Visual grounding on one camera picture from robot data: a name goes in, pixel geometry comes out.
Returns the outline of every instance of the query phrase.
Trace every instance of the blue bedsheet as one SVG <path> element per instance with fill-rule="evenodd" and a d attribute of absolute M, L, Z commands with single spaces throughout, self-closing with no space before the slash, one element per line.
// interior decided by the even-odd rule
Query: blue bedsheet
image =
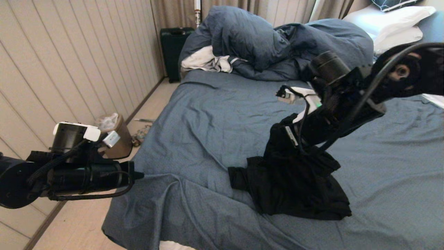
<path fill-rule="evenodd" d="M 271 125 L 303 110 L 277 100 L 281 84 L 191 71 L 134 158 L 145 178 L 113 198 L 104 233 L 128 249 L 443 249 L 444 112 L 421 96 L 386 102 L 385 116 L 328 150 L 351 217 L 259 215 L 231 189 L 227 167 L 262 155 Z"/>

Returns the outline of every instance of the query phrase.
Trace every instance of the luggage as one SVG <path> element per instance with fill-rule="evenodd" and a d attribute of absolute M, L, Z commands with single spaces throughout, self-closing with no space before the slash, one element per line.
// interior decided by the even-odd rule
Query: luggage
<path fill-rule="evenodd" d="M 186 38 L 194 31 L 193 28 L 163 28 L 160 30 L 163 59 L 170 83 L 180 80 L 179 55 Z"/>

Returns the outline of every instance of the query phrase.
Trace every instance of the floor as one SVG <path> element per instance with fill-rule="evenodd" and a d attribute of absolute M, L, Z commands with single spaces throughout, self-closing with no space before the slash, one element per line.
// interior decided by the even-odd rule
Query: floor
<path fill-rule="evenodd" d="M 166 78 L 148 98 L 134 118 L 156 119 L 179 83 L 170 84 Z M 131 121 L 128 129 L 134 134 L 146 123 Z M 139 148 L 134 148 L 131 155 L 120 161 L 130 160 Z M 34 250 L 124 250 L 110 241 L 101 231 L 103 220 L 111 199 L 67 202 Z M 192 250 L 175 242 L 161 242 L 160 250 Z"/>

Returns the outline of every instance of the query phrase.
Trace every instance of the crumpled comforter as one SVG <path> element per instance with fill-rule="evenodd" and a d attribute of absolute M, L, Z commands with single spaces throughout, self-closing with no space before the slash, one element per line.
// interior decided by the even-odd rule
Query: crumpled comforter
<path fill-rule="evenodd" d="M 230 6 L 213 6 L 191 34 L 179 57 L 213 46 L 214 56 L 239 57 L 233 73 L 260 81 L 300 80 L 317 55 L 335 52 L 350 68 L 372 63 L 373 41 L 356 25 L 340 19 L 273 28 L 265 19 Z"/>

